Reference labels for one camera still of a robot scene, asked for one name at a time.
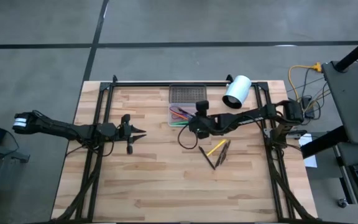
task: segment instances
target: gray floor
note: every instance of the gray floor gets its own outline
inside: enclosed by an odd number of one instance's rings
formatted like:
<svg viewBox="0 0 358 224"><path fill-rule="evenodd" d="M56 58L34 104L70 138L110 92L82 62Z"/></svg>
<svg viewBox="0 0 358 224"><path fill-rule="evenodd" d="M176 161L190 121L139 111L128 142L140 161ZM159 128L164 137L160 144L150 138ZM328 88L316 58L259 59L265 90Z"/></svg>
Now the gray floor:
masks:
<svg viewBox="0 0 358 224"><path fill-rule="evenodd" d="M0 0L0 44L92 43L102 0ZM100 42L358 40L358 0L111 0ZM90 80L220 80L246 75L285 80L292 65L339 60L355 46L98 49ZM89 49L0 50L0 127L17 112L40 110L73 121ZM293 71L296 86L304 69ZM310 72L312 81L322 74ZM314 95L324 85L309 85ZM341 124L331 96L321 119L305 126L327 131ZM0 223L48 220L67 141L15 135L26 165L12 168L0 194ZM358 223L358 208L338 209L335 180L311 180L320 218Z"/></svg>

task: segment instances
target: wooden table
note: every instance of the wooden table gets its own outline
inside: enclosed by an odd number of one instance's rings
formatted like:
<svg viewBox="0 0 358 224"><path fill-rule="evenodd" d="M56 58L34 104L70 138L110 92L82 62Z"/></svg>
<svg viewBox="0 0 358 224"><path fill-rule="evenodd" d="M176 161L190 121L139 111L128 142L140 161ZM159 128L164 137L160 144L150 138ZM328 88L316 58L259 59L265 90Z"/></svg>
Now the wooden table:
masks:
<svg viewBox="0 0 358 224"><path fill-rule="evenodd" d="M75 124L92 123L99 84L84 83ZM288 99L283 81L268 81L268 85L272 103ZM209 114L240 113L257 107L254 90L240 110L224 105L221 98L225 91L224 87L207 87ZM200 140L199 145L209 151L221 139L231 139L226 161L213 171L197 148L186 150L178 145L181 128L168 126L167 106L168 87L115 87L109 122L119 124L122 115L131 114L131 124L146 130L147 136L134 144L133 155L126 154L126 143L117 142L113 153L103 158L93 221L276 221L264 142L258 126L248 124L225 136ZM181 141L189 146L194 144L194 134L184 131ZM71 142L68 150L78 146L77 142ZM105 147L108 152L111 144ZM213 161L219 153L217 150L213 154ZM78 193L85 157L86 151L80 149L65 159L53 218L62 214ZM286 148L285 165L291 190L316 217L301 153ZM285 207L283 194L281 198Z"/></svg>

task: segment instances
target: white paper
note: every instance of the white paper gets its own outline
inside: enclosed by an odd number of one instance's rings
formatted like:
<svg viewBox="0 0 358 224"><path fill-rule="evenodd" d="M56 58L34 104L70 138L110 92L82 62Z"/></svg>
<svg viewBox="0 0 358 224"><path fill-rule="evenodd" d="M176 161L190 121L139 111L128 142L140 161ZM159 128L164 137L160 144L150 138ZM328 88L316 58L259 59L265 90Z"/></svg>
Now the white paper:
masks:
<svg viewBox="0 0 358 224"><path fill-rule="evenodd" d="M299 145L303 146L312 141L311 134L306 133L301 138L299 138ZM317 168L316 156L310 156L303 160L306 167Z"/></svg>

